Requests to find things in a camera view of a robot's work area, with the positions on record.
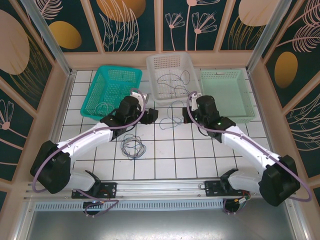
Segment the teal plastic basket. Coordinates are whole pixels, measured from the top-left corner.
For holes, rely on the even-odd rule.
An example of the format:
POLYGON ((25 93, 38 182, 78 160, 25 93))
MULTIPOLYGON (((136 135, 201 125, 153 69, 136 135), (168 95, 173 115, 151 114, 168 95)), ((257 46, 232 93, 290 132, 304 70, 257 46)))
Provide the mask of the teal plastic basket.
POLYGON ((98 68, 84 99, 80 114, 99 121, 117 109, 132 88, 139 88, 143 72, 137 68, 103 65, 98 68))

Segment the clear white plastic basket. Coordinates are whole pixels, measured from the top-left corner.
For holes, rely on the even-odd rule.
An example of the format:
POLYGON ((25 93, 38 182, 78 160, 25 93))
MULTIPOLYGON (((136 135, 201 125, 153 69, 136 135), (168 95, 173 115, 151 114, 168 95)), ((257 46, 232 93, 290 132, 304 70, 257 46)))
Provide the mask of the clear white plastic basket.
POLYGON ((148 56, 146 67, 151 95, 158 105, 185 102, 191 92, 202 92, 191 57, 186 52, 148 56))

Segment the mint green plastic basket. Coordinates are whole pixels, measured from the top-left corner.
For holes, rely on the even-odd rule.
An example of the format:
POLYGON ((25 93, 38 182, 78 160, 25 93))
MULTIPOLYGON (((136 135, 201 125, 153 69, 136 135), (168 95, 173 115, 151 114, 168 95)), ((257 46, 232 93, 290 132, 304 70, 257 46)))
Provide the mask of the mint green plastic basket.
POLYGON ((201 89, 212 96, 219 114, 237 124, 247 124, 256 117, 243 71, 240 69, 203 69, 201 89))

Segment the grey metal sheet panel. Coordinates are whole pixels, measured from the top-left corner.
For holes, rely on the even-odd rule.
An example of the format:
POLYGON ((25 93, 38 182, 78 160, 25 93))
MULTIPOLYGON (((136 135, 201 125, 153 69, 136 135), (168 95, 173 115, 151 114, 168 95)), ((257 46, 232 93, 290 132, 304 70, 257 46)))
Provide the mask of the grey metal sheet panel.
POLYGON ((30 206, 16 240, 312 240, 291 205, 254 198, 238 213, 221 209, 125 210, 90 218, 30 206))

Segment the aluminium side rail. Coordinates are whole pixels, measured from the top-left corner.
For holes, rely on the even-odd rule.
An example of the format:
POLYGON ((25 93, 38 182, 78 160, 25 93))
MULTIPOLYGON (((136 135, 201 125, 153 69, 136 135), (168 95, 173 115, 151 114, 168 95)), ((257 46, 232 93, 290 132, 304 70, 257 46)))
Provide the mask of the aluminium side rail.
POLYGON ((41 104, 40 125, 36 128, 39 131, 37 135, 39 144, 31 171, 38 171, 46 158, 58 149, 63 120, 75 77, 76 72, 73 71, 64 78, 64 82, 59 82, 61 78, 55 78, 54 83, 49 84, 45 91, 44 103, 41 104))
POLYGON ((254 99, 258 106, 258 111, 262 117, 264 129, 270 149, 277 151, 275 141, 275 117, 278 110, 278 102, 275 99, 272 82, 264 70, 255 70, 248 74, 250 85, 253 90, 254 99))

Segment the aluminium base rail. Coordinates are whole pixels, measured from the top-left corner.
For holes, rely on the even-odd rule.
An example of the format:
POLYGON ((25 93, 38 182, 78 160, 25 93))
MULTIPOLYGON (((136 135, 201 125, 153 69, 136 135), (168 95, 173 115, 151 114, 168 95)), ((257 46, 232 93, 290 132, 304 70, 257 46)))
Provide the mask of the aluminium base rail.
MULTIPOLYGON (((204 199, 205 190, 199 185, 209 179, 173 179, 173 180, 116 180, 115 199, 126 200, 186 200, 204 199)), ((28 183, 23 192, 24 199, 33 200, 72 200, 73 190, 62 190, 51 194, 48 191, 35 193, 31 183, 28 183)))

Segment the aluminium corner post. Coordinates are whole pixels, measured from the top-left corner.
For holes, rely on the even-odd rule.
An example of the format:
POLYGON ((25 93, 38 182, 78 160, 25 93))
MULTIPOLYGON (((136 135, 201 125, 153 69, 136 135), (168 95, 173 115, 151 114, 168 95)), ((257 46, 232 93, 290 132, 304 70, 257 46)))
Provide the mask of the aluminium corner post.
POLYGON ((257 41, 257 44, 252 52, 252 55, 245 66, 246 72, 249 75, 251 71, 255 68, 258 61, 260 60, 264 50, 266 49, 268 43, 276 32, 281 20, 283 18, 283 8, 286 8, 287 4, 285 2, 281 2, 280 0, 273 11, 270 20, 265 26, 260 38, 257 41))
POLYGON ((42 17, 36 3, 33 0, 21 0, 26 12, 29 14, 30 18, 34 22, 36 28, 41 33, 44 38, 44 41, 47 43, 50 51, 53 53, 56 61, 61 66, 62 70, 66 73, 68 77, 74 75, 76 72, 72 70, 69 66, 60 46, 55 40, 52 32, 49 29, 48 24, 45 19, 42 17))

